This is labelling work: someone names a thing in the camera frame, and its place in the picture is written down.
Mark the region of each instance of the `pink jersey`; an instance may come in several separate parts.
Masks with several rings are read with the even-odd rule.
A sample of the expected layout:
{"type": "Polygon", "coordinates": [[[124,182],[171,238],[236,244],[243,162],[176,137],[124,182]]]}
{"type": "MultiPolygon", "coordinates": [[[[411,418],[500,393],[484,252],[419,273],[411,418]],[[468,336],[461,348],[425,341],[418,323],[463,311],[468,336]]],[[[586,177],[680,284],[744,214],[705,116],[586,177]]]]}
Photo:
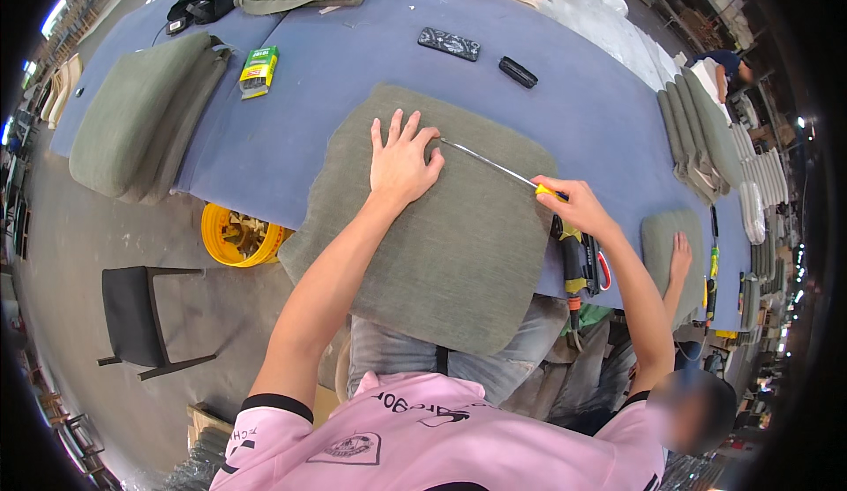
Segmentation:
{"type": "Polygon", "coordinates": [[[377,377],[312,430],[311,412],[280,395],[245,401],[211,491],[659,487],[664,455],[645,401],[594,437],[505,412],[476,382],[439,373],[377,377]]]}

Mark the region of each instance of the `phone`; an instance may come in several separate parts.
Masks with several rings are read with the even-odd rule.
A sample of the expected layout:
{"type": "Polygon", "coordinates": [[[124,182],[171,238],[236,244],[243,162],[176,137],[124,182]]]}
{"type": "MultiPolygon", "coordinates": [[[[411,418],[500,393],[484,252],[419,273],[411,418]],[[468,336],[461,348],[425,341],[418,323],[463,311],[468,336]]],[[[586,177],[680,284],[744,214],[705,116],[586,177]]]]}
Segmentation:
{"type": "Polygon", "coordinates": [[[480,43],[435,28],[424,28],[418,36],[418,44],[470,62],[476,62],[480,56],[480,43]]]}

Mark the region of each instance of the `chair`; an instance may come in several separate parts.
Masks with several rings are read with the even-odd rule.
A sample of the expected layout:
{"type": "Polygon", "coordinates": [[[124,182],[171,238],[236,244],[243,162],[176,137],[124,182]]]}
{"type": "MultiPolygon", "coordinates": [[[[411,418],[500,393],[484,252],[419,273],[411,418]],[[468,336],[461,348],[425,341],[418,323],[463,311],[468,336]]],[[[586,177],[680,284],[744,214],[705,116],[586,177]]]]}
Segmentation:
{"type": "Polygon", "coordinates": [[[201,273],[198,269],[155,266],[103,269],[103,310],[114,356],[99,359],[97,365],[106,366],[126,361],[153,368],[138,374],[139,380],[145,381],[216,358],[217,354],[212,354],[171,362],[156,308],[155,276],[201,273]]]}

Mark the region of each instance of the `factory floor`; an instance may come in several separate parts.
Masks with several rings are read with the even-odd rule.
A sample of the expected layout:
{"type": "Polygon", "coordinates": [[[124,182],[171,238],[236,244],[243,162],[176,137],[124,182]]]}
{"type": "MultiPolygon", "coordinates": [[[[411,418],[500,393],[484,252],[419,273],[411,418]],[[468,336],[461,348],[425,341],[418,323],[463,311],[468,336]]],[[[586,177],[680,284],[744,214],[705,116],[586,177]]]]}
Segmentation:
{"type": "MultiPolygon", "coordinates": [[[[121,0],[81,41],[82,61],[145,1],[121,0]]],[[[684,47],[669,43],[675,36],[662,20],[634,3],[630,19],[658,41],[660,34],[666,51],[674,55],[684,47]]],[[[15,264],[21,310],[68,406],[94,425],[112,471],[121,477],[167,472],[185,460],[187,404],[205,401],[223,418],[235,416],[291,282],[279,265],[217,264],[200,237],[201,200],[174,195],[157,206],[128,205],[77,184],[68,160],[49,151],[51,135],[44,126],[35,139],[25,188],[32,216],[29,257],[15,264]],[[213,352],[217,359],[144,382],[135,376],[143,368],[97,366],[98,358],[112,354],[101,271],[138,265],[206,269],[203,275],[157,278],[157,304],[172,360],[213,352]]],[[[321,369],[320,382],[329,388],[340,338],[321,369]]]]}

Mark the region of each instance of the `screwdriver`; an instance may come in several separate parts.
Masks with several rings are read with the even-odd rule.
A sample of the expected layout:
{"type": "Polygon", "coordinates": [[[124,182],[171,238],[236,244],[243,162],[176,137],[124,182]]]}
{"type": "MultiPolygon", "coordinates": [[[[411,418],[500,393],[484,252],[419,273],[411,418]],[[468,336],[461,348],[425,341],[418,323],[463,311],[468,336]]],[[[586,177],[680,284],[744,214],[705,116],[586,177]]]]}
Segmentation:
{"type": "Polygon", "coordinates": [[[460,146],[459,144],[454,144],[453,142],[450,142],[449,140],[444,139],[444,137],[443,137],[443,136],[442,136],[440,139],[441,139],[441,141],[442,141],[442,142],[444,142],[444,143],[445,143],[445,144],[447,144],[448,146],[453,146],[453,147],[455,147],[456,149],[462,150],[462,151],[464,151],[464,152],[468,153],[471,157],[478,158],[478,159],[480,159],[481,161],[483,161],[483,162],[485,162],[486,164],[488,164],[489,166],[493,166],[493,167],[495,167],[495,168],[497,168],[497,169],[500,169],[500,170],[502,170],[502,171],[504,171],[504,172],[507,172],[507,173],[509,173],[510,175],[512,175],[515,179],[520,180],[521,182],[523,182],[523,183],[525,183],[525,184],[529,184],[530,186],[532,186],[533,188],[535,188],[535,194],[536,194],[536,195],[538,195],[538,194],[542,194],[542,193],[549,193],[550,195],[554,195],[554,196],[556,197],[556,199],[560,200],[561,202],[567,202],[567,195],[566,195],[566,194],[564,194],[564,193],[562,193],[561,191],[553,191],[552,189],[547,188],[544,184],[535,184],[535,183],[532,183],[532,182],[530,182],[528,179],[524,179],[524,177],[521,177],[520,175],[518,175],[517,173],[515,173],[515,172],[514,172],[514,171],[512,171],[511,169],[503,168],[503,166],[501,166],[500,164],[497,164],[497,163],[495,163],[495,162],[492,162],[492,161],[490,161],[489,159],[487,159],[487,158],[483,157],[482,155],[480,155],[480,154],[478,154],[478,153],[474,153],[473,151],[471,151],[470,149],[468,149],[468,148],[467,148],[467,147],[465,147],[465,146],[460,146]]]}

